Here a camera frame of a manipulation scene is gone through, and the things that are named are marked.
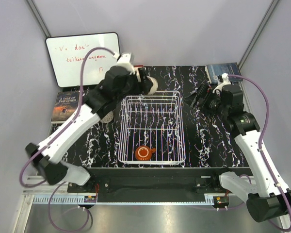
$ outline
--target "black table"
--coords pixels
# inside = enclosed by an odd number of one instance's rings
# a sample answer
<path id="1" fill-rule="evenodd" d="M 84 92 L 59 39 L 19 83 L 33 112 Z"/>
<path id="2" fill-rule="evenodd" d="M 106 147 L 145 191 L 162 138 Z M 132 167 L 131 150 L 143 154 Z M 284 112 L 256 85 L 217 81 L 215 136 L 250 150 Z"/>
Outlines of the black table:
<path id="1" fill-rule="evenodd" d="M 177 90 L 182 97 L 208 82 L 204 66 L 146 67 L 146 70 L 149 76 L 157 79 L 159 90 Z M 111 123 L 99 123 L 84 133 L 67 151 L 64 160 L 86 167 L 139 167 L 117 160 L 121 117 L 114 115 Z M 173 167 L 248 167 L 243 153 L 218 117 L 206 116 L 187 104 L 182 105 L 182 115 L 186 161 Z M 51 131 L 58 127 L 54 124 Z"/>

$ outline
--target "gray floor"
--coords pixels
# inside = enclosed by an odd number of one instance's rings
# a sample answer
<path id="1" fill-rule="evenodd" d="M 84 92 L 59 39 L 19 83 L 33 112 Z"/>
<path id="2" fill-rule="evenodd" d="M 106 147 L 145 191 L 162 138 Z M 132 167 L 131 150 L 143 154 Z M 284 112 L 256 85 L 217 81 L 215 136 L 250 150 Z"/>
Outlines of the gray floor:
<path id="1" fill-rule="evenodd" d="M 86 213 L 74 210 L 61 214 L 71 205 L 52 205 L 55 223 L 66 230 L 80 227 Z M 256 223 L 245 206 L 230 211 L 204 211 L 191 206 L 102 206 L 90 209 L 93 215 L 91 233 L 276 233 L 268 222 Z M 26 233 L 57 233 L 50 224 L 47 205 L 35 204 L 28 219 Z"/>

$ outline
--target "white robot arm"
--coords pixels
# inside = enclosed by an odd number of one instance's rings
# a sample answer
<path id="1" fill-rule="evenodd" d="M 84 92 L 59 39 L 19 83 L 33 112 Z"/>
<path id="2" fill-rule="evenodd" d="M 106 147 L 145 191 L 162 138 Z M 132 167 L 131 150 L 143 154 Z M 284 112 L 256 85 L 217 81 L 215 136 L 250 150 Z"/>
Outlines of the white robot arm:
<path id="1" fill-rule="evenodd" d="M 184 101 L 191 107 L 198 105 L 201 111 L 221 117 L 226 130 L 245 155 L 256 184 L 248 183 L 231 171 L 218 174 L 217 183 L 244 201 L 257 222 L 285 215 L 288 208 L 284 199 L 291 207 L 291 190 L 279 175 L 263 141 L 259 144 L 260 127 L 255 117 L 243 110 L 240 87 L 232 85 L 227 74 L 222 75 L 222 80 L 215 88 L 202 84 Z"/>
<path id="2" fill-rule="evenodd" d="M 150 95 L 157 90 L 156 80 L 146 76 L 143 68 L 134 68 L 130 60 L 131 54 L 122 54 L 116 66 L 106 72 L 105 79 L 85 96 L 79 113 L 76 110 L 38 145 L 30 143 L 26 147 L 30 157 L 42 150 L 33 160 L 33 165 L 49 184 L 66 181 L 91 189 L 95 181 L 91 180 L 90 173 L 84 167 L 62 161 L 65 152 L 85 131 L 113 111 L 122 98 L 127 95 Z"/>

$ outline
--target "wire dish rack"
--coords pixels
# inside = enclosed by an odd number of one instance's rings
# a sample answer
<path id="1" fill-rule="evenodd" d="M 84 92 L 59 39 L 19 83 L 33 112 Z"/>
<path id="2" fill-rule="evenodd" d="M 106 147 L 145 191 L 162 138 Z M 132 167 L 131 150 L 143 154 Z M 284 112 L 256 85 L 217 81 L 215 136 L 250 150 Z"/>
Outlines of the wire dish rack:
<path id="1" fill-rule="evenodd" d="M 177 165 L 185 161 L 181 95 L 157 91 L 122 101 L 118 160 L 124 164 Z M 156 149 L 149 161 L 138 161 L 139 146 Z"/>

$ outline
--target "blue book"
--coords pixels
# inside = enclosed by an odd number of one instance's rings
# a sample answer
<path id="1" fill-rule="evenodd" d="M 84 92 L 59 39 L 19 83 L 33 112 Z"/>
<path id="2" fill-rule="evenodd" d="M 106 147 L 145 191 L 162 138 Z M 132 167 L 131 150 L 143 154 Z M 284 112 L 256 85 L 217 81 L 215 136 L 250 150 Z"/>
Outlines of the blue book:
<path id="1" fill-rule="evenodd" d="M 79 102 L 79 91 L 65 91 L 57 94 L 51 119 L 52 124 L 64 123 L 76 111 Z"/>
<path id="2" fill-rule="evenodd" d="M 211 84 L 218 84 L 218 76 L 224 73 L 241 75 L 237 63 L 207 65 L 206 73 Z M 229 78 L 230 82 L 241 82 L 240 78 Z"/>

